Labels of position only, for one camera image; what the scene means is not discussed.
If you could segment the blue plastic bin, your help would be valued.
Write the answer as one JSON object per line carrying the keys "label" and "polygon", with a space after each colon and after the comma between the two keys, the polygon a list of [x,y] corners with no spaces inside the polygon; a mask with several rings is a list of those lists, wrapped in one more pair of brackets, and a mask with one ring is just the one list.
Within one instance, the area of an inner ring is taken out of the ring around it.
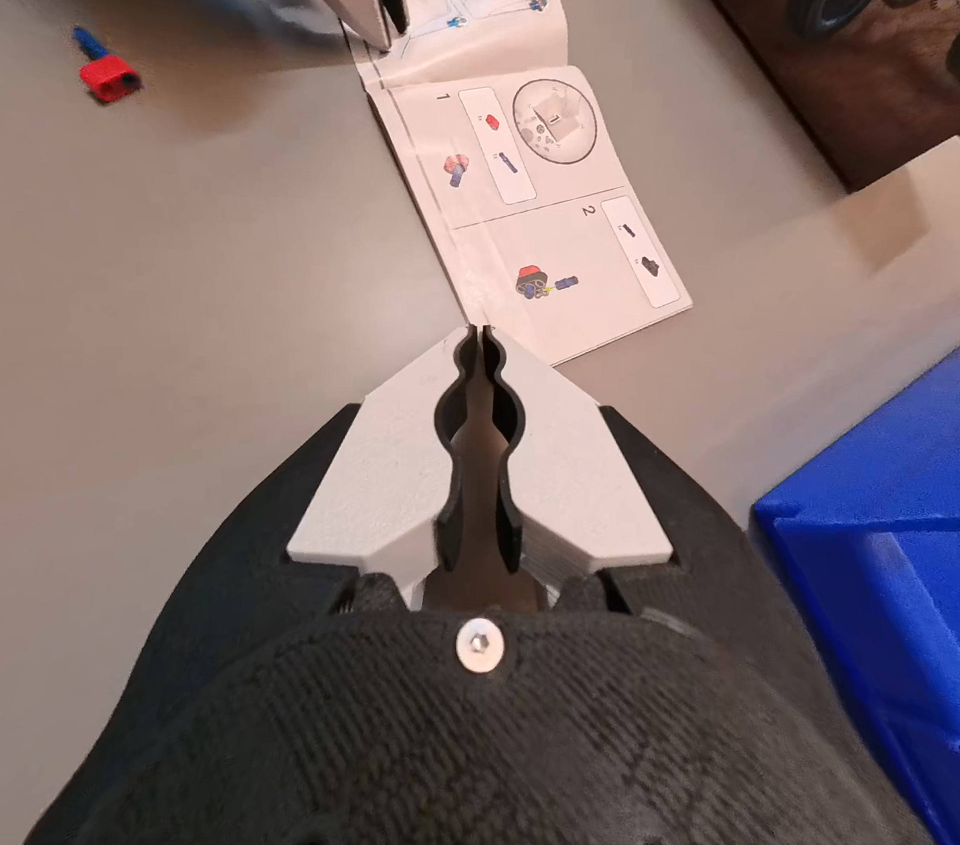
{"label": "blue plastic bin", "polygon": [[958,349],[751,513],[864,743],[957,844]]}

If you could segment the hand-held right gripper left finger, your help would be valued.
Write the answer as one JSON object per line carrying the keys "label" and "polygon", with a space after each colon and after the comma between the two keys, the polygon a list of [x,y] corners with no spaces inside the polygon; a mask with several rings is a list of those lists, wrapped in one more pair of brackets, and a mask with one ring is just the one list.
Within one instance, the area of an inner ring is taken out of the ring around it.
{"label": "hand-held right gripper left finger", "polygon": [[406,605],[453,570],[464,529],[463,460],[477,328],[456,327],[368,393],[289,539],[297,563],[387,575]]}

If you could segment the red and blue lego assembly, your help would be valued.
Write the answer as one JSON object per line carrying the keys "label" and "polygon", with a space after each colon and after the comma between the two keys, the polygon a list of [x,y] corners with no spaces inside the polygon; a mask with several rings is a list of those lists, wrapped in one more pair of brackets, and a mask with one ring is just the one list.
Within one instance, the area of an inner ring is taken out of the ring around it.
{"label": "red and blue lego assembly", "polygon": [[101,104],[112,104],[142,90],[141,76],[87,29],[74,26],[71,37],[88,59],[78,71],[89,94]]}

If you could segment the white lego instruction booklet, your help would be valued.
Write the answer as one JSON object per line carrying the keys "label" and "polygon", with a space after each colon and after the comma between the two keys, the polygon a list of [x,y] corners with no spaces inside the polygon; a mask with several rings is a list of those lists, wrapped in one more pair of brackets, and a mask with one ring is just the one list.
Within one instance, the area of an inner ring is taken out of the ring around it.
{"label": "white lego instruction booklet", "polygon": [[689,310],[561,0],[405,2],[389,51],[349,47],[467,320],[557,365]]}

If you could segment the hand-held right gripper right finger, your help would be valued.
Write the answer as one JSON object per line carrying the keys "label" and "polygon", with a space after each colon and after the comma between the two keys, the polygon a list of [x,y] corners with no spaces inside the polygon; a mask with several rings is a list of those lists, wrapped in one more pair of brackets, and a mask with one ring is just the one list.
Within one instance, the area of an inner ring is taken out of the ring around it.
{"label": "hand-held right gripper right finger", "polygon": [[601,405],[501,328],[483,328],[498,465],[496,534],[509,573],[548,607],[574,579],[666,564],[668,539]]}

